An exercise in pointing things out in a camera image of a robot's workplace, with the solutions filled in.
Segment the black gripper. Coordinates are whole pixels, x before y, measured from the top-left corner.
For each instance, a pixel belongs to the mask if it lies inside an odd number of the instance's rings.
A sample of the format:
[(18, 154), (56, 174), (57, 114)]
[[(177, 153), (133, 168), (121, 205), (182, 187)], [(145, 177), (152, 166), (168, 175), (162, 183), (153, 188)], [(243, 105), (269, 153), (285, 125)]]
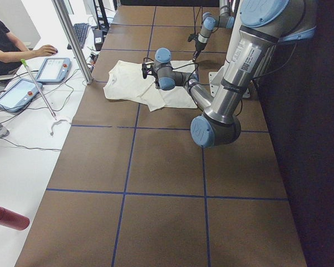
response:
[(201, 42), (197, 41), (197, 42), (195, 43), (195, 53), (193, 54), (193, 59), (192, 59), (193, 62), (196, 61), (196, 59), (197, 59), (197, 55), (199, 55), (200, 52), (201, 52), (203, 49), (204, 49), (204, 43), (201, 43)]
[(156, 88), (160, 88), (159, 78), (158, 75), (155, 73), (155, 86)]

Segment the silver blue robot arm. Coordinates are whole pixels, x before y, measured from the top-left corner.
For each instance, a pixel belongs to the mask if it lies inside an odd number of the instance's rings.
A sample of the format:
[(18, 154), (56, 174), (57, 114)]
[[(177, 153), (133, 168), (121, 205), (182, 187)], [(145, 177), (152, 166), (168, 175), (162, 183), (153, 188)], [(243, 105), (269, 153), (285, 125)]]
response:
[(239, 137), (241, 126), (235, 109), (271, 48), (309, 39), (316, 29), (317, 1), (241, 1), (235, 17), (230, 14), (228, 1), (219, 5), (219, 17), (205, 13), (200, 33), (193, 36), (194, 54), (198, 56), (214, 29), (233, 30), (215, 95), (209, 94), (192, 73), (175, 71), (166, 48), (157, 50), (154, 62), (144, 71), (144, 75), (155, 77), (158, 89), (184, 87), (202, 109), (190, 125), (191, 136), (201, 147), (229, 144)]
[(208, 43), (212, 33), (219, 28), (232, 29), (235, 17), (232, 16), (232, 6), (230, 1), (219, 1), (219, 16), (214, 17), (210, 12), (202, 15), (202, 26), (199, 33), (192, 33), (188, 37), (188, 42), (195, 41), (195, 51), (192, 61), (195, 62)]

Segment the person's hand on mouse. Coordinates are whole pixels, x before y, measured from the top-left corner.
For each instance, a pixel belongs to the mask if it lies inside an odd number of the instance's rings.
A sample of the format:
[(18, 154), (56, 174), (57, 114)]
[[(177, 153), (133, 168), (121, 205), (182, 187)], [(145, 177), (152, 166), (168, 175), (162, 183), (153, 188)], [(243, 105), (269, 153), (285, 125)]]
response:
[(44, 46), (40, 47), (37, 50), (33, 50), (32, 52), (33, 52), (33, 54), (34, 54), (35, 57), (44, 57), (44, 56), (55, 55), (55, 54), (49, 53), (49, 51), (50, 51), (51, 48), (57, 49), (54, 46), (52, 46), (50, 44), (47, 44), (47, 45), (44, 45)]

